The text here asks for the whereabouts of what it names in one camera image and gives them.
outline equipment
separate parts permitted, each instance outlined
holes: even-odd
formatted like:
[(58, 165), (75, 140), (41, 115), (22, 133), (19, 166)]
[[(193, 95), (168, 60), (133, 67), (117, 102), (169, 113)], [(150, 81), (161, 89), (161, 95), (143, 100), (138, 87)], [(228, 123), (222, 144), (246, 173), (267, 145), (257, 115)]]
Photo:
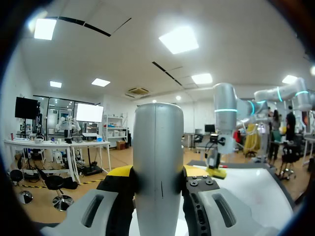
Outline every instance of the equipment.
[(60, 130), (61, 126), (63, 124), (67, 124), (67, 131), (65, 133), (65, 138), (67, 137), (68, 142), (71, 141), (71, 130), (77, 130), (80, 131), (81, 127), (79, 125), (79, 122), (76, 121), (76, 119), (72, 119), (72, 116), (61, 117), (58, 124), (56, 125), (56, 129)]
[(205, 124), (205, 132), (215, 133), (216, 132), (216, 126), (214, 124)]
[(102, 106), (78, 103), (76, 120), (86, 122), (102, 122), (103, 109), (104, 107)]

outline yellow cloth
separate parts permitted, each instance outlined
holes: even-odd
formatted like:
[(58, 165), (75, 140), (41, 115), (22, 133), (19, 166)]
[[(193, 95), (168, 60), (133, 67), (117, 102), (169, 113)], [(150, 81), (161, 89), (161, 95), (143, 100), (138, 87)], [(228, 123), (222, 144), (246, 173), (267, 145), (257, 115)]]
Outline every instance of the yellow cloth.
[(286, 126), (281, 126), (279, 130), (281, 134), (286, 134)]
[(260, 137), (258, 135), (257, 126), (255, 124), (249, 124), (247, 132), (252, 133), (254, 130), (254, 134), (246, 136), (243, 150), (244, 154), (247, 154), (249, 151), (259, 150), (260, 148)]

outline black device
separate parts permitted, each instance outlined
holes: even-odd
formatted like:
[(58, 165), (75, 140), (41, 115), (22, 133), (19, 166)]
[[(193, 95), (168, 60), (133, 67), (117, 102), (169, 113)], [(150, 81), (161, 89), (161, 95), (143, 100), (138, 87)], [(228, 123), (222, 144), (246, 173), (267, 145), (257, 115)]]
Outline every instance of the black device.
[(205, 132), (215, 133), (216, 132), (216, 126), (214, 124), (205, 124)]
[(16, 97), (15, 117), (24, 119), (36, 119), (37, 100)]
[(90, 149), (88, 148), (88, 156), (89, 156), (89, 165), (90, 166), (85, 166), (83, 169), (83, 174), (85, 176), (91, 176), (95, 175), (98, 173), (102, 173), (102, 169), (98, 167), (95, 163), (91, 163), (91, 158), (90, 158)]

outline gray robot arm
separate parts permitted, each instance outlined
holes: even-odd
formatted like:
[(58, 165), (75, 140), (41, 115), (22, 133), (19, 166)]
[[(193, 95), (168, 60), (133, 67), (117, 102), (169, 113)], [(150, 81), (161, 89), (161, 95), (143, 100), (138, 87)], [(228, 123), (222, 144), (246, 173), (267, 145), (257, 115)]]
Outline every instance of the gray robot arm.
[(310, 94), (307, 91), (303, 78), (297, 78), (292, 84), (276, 87), (273, 89), (261, 90), (254, 93), (256, 101), (276, 101), (282, 102), (293, 97), (297, 97), (298, 109), (309, 111), (312, 109)]

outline computer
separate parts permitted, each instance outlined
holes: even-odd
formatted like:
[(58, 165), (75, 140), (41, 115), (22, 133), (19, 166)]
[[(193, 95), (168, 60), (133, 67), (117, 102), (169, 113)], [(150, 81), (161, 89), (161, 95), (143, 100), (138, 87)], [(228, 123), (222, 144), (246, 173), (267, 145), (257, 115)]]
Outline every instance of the computer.
[(216, 126), (214, 124), (205, 124), (205, 132), (206, 133), (215, 133)]

